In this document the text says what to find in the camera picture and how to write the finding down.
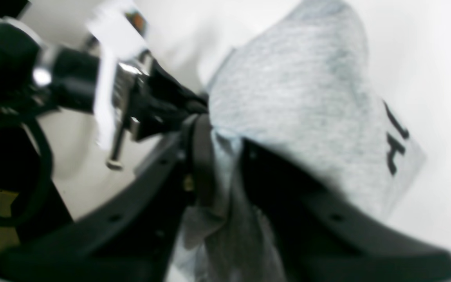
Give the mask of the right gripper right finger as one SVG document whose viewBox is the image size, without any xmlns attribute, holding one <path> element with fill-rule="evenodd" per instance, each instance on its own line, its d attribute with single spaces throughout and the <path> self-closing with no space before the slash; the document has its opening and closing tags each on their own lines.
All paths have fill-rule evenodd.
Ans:
<svg viewBox="0 0 451 282">
<path fill-rule="evenodd" d="M 451 282 L 451 252 L 365 215 L 251 141 L 241 170 L 267 216 L 290 282 Z"/>
</svg>

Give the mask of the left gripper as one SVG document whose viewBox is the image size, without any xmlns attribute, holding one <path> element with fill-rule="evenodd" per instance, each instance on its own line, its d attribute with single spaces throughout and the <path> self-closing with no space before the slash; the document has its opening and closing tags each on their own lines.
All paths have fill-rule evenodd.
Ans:
<svg viewBox="0 0 451 282">
<path fill-rule="evenodd" d="M 62 107 L 92 113 L 97 144 L 108 151 L 106 166 L 120 171 L 125 128 L 131 117 L 132 141 L 179 130 L 188 116 L 207 114 L 207 98 L 180 84 L 148 50 L 148 22 L 132 0 L 108 0 L 87 22 L 89 46 L 99 55 L 53 44 L 40 50 L 34 82 Z"/>
</svg>

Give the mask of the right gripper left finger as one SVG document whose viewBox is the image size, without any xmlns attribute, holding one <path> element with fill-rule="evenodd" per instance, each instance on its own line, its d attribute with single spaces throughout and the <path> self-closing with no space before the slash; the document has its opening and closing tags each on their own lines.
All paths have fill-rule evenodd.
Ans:
<svg viewBox="0 0 451 282">
<path fill-rule="evenodd" d="M 120 194 L 0 254 L 0 282 L 162 282 L 186 207 L 213 201 L 208 114 L 165 134 Z"/>
</svg>

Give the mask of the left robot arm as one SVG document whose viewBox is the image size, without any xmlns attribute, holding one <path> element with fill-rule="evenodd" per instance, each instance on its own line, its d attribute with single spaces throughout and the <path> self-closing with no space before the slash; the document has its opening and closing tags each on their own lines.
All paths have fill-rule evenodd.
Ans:
<svg viewBox="0 0 451 282">
<path fill-rule="evenodd" d="M 207 114 L 206 99 L 159 66 L 146 36 L 149 24 L 132 0 L 108 0 L 87 23 L 82 50 L 45 43 L 15 18 L 0 18 L 0 127 L 25 125 L 52 170 L 52 153 L 37 117 L 59 107 L 92 114 L 107 167 L 120 170 L 126 132 L 134 142 L 178 130 Z"/>
</svg>

